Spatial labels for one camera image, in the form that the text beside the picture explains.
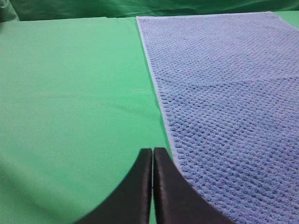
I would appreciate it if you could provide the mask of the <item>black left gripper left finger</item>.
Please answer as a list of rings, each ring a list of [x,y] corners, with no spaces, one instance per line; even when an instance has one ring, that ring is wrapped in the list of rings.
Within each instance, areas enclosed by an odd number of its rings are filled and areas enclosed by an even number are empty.
[[[139,151],[113,192],[78,224],[148,224],[152,195],[152,149]]]

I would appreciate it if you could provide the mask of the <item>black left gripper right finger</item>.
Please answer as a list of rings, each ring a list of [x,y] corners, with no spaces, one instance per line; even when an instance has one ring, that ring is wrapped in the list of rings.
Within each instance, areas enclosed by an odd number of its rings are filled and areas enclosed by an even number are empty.
[[[165,148],[156,147],[153,155],[153,197],[158,224],[233,223],[189,185]]]

